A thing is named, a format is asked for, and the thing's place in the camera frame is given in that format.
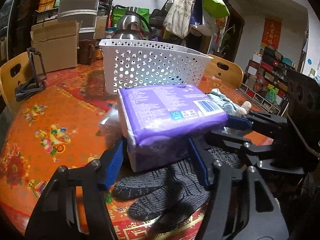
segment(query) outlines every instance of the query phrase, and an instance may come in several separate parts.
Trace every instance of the diaper package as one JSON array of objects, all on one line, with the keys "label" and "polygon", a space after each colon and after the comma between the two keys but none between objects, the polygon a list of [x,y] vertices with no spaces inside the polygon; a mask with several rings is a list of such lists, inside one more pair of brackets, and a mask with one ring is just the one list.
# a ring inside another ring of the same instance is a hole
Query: diaper package
[{"label": "diaper package", "polygon": [[188,157],[188,137],[222,130],[228,119],[216,103],[189,84],[119,89],[118,111],[135,172]]}]

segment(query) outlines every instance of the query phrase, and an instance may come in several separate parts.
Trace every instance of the doorway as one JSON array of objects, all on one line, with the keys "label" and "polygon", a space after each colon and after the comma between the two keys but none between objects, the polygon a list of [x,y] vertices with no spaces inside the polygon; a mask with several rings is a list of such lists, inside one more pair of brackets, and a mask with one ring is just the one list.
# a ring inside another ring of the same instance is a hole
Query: doorway
[{"label": "doorway", "polygon": [[235,28],[234,32],[232,29],[228,31],[228,38],[224,39],[222,42],[220,51],[223,49],[224,59],[234,62],[242,35],[244,19],[236,12],[236,10],[233,9],[232,6],[229,5],[228,9],[230,16],[228,16],[225,30],[228,30],[233,26]]}]

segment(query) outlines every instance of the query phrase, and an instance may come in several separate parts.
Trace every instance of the perforated basket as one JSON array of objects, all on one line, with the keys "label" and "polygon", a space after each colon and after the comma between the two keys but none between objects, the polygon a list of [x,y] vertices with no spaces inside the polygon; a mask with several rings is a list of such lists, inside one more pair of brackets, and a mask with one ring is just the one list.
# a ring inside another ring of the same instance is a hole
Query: perforated basket
[{"label": "perforated basket", "polygon": [[159,84],[198,86],[211,57],[183,46],[156,41],[101,40],[106,90]]}]

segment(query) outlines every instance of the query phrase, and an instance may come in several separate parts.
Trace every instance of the red flower pattern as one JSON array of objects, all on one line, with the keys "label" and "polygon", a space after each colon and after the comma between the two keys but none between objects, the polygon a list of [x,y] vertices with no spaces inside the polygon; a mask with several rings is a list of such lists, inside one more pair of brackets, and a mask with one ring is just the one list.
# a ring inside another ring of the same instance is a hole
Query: red flower pattern
[{"label": "red flower pattern", "polygon": [[17,144],[6,144],[5,154],[0,158],[0,179],[6,178],[7,184],[12,186],[22,185],[29,182],[30,165],[25,159]]},{"label": "red flower pattern", "polygon": [[5,176],[5,170],[6,170],[6,167],[4,165],[4,162],[0,162],[0,179]]},{"label": "red flower pattern", "polygon": [[11,186],[17,186],[19,184],[19,179],[25,176],[26,172],[23,168],[22,159],[18,156],[12,156],[9,159],[6,177],[10,181]]}]

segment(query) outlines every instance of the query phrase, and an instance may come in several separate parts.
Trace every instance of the chair backrest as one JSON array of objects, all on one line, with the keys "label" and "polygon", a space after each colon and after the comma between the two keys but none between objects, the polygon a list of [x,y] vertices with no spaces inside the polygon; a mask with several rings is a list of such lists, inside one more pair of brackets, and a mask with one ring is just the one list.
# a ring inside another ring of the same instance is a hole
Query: chair backrest
[{"label": "chair backrest", "polygon": [[213,57],[213,59],[205,70],[238,89],[243,80],[242,68],[215,55],[208,54],[208,56]]},{"label": "chair backrest", "polygon": [[15,98],[14,90],[32,77],[28,53],[24,52],[0,67],[0,91],[8,105]]}]

